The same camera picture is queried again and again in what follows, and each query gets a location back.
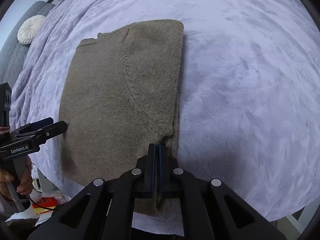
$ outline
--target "black handle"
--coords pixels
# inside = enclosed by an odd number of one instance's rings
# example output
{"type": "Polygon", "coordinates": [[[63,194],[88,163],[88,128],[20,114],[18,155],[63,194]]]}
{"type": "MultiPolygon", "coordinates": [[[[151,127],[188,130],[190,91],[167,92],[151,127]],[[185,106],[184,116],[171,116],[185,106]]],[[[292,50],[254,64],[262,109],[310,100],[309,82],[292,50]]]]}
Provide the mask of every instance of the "black handle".
{"type": "Polygon", "coordinates": [[[13,163],[13,160],[9,160],[9,161],[1,160],[0,167],[1,167],[1,169],[9,172],[14,178],[14,180],[11,182],[13,185],[13,188],[14,188],[14,192],[10,192],[11,197],[13,198],[13,200],[15,200],[17,198],[19,198],[22,201],[24,200],[25,202],[21,202],[21,204],[24,207],[24,209],[28,209],[30,207],[30,201],[27,201],[28,198],[24,195],[17,193],[17,187],[20,185],[20,179],[21,179],[18,177],[18,173],[22,174],[23,171],[16,171],[16,167],[13,163]]]}

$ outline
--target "round pillow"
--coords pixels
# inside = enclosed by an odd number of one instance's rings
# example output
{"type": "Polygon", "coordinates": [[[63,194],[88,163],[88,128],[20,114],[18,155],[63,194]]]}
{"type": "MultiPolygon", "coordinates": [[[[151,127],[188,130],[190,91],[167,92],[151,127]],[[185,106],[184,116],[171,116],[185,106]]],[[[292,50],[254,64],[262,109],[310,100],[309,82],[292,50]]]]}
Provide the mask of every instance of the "round pillow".
{"type": "Polygon", "coordinates": [[[21,44],[30,44],[36,36],[38,29],[42,25],[45,16],[43,15],[35,15],[26,19],[18,30],[18,41],[21,44]]]}

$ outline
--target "fleece blanket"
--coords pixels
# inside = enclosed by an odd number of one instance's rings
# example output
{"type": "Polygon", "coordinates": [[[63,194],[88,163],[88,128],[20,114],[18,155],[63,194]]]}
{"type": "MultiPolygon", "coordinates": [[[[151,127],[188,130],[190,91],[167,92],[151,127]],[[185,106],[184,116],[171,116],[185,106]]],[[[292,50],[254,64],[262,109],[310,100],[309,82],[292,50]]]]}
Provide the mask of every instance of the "fleece blanket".
{"type": "MultiPolygon", "coordinates": [[[[154,19],[185,26],[180,167],[223,180],[269,221],[319,196],[320,33],[299,0],[62,0],[13,87],[11,127],[58,120],[81,40],[154,19]]],[[[81,190],[62,176],[59,138],[31,159],[64,193],[81,190]]],[[[158,217],[135,213],[132,225],[183,234],[178,208],[158,217]]]]}

